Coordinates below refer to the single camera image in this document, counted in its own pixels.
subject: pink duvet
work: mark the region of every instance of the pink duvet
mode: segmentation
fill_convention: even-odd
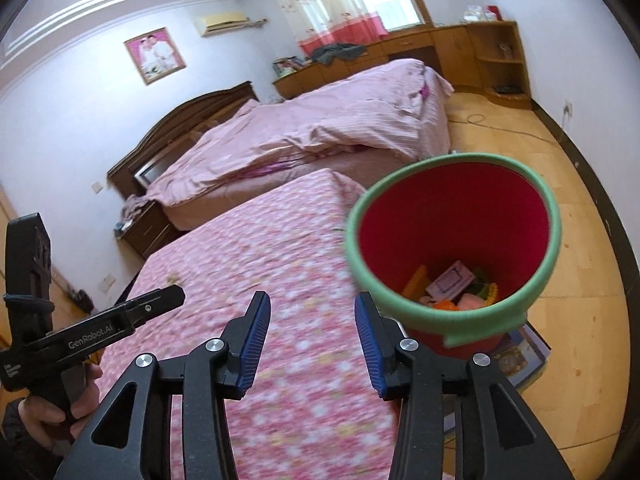
[[[434,128],[446,132],[440,96],[452,92],[422,62],[402,59],[282,104],[251,102],[209,130],[153,182],[146,198],[177,206],[269,165],[303,164],[362,146],[391,150],[407,164],[441,155],[442,142],[431,137]],[[426,127],[430,121],[438,124]]]

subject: wooden headboard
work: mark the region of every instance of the wooden headboard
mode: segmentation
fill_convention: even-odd
[[[256,99],[250,81],[227,90],[218,90],[201,95],[181,104],[160,119],[156,125],[138,143],[135,149],[107,172],[107,179],[116,187],[123,198],[132,194],[142,195],[145,187],[136,178],[136,174],[148,166],[160,152],[165,153],[168,146],[175,143],[181,149],[193,146],[182,142],[194,128],[201,123],[222,124],[230,119],[245,102]]]

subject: air conditioner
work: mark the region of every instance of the air conditioner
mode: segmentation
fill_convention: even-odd
[[[224,12],[204,16],[196,21],[196,27],[201,36],[208,36],[220,30],[241,28],[249,24],[249,18],[242,12]]]

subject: bedside table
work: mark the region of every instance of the bedside table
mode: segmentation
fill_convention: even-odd
[[[167,219],[158,202],[148,204],[119,239],[126,241],[144,260],[182,233]]]

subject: wooden desk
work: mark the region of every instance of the wooden desk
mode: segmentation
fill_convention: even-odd
[[[511,59],[505,59],[500,44],[511,47]],[[367,45],[365,53],[355,60],[334,59],[329,66],[313,63],[273,84],[280,95],[291,99],[402,58],[421,60],[445,77],[456,90],[482,94],[489,101],[509,108],[531,108],[527,65],[515,22],[411,28]],[[494,90],[494,86],[506,84],[519,86],[524,94],[498,94]]]

